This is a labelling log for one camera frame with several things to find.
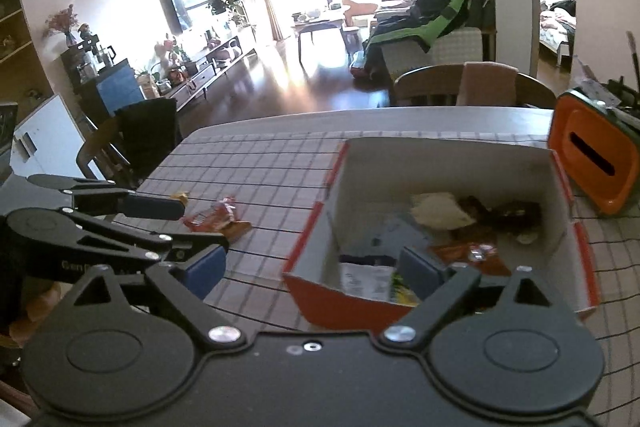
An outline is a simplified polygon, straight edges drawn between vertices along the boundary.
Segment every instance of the silver bolt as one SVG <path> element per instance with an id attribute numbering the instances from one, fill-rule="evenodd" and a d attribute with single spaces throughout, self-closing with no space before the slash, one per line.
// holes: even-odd
<path id="1" fill-rule="evenodd" d="M 219 344 L 230 344 L 242 336 L 242 331 L 233 326 L 218 326 L 209 330 L 209 338 Z"/>
<path id="2" fill-rule="evenodd" d="M 304 352 L 305 350 L 302 348 L 302 346 L 287 346 L 287 353 L 293 355 L 294 357 L 302 355 L 302 353 Z"/>
<path id="3" fill-rule="evenodd" d="M 305 351 L 320 351 L 322 349 L 322 344 L 317 342 L 308 342 L 304 346 Z"/>
<path id="4" fill-rule="evenodd" d="M 385 338 L 391 342 L 409 342 L 415 338 L 415 330 L 409 326 L 391 326 L 385 330 Z"/>

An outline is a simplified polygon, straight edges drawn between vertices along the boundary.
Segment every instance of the vase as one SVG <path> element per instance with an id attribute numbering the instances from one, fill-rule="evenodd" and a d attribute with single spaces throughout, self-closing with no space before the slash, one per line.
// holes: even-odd
<path id="1" fill-rule="evenodd" d="M 67 48 L 70 48 L 71 46 L 73 46 L 75 44 L 78 44 L 78 41 L 73 36 L 73 33 L 65 32 L 65 37 L 66 37 L 66 47 Z"/>

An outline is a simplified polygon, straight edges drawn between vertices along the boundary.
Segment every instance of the circular cover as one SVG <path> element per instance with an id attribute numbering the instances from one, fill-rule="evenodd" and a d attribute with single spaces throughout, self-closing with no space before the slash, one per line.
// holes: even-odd
<path id="1" fill-rule="evenodd" d="M 498 413 L 549 414 L 593 392 L 604 361 L 586 328 L 550 308 L 465 317 L 431 343 L 428 361 L 465 401 Z"/>
<path id="2" fill-rule="evenodd" d="M 45 325 L 25 347 L 22 373 L 37 402 L 77 415 L 127 414 L 183 383 L 194 363 L 184 331 L 126 309 L 102 316 L 98 307 L 76 307 L 73 322 Z"/>

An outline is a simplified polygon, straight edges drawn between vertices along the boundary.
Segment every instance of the kettle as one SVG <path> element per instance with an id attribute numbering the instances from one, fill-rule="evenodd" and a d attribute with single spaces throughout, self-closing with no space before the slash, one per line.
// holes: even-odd
<path id="1" fill-rule="evenodd" d="M 113 59 L 116 58 L 116 52 L 113 49 L 113 46 L 107 46 L 103 48 L 100 46 L 98 50 L 98 60 L 104 64 L 105 68 L 113 68 Z"/>

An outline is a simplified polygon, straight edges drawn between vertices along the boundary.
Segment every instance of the black cloth on chair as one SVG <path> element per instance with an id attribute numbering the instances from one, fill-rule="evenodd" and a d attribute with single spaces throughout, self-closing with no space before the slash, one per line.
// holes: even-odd
<path id="1" fill-rule="evenodd" d="M 148 178 L 182 141 L 177 102 L 153 98 L 116 111 L 125 156 L 138 178 Z"/>

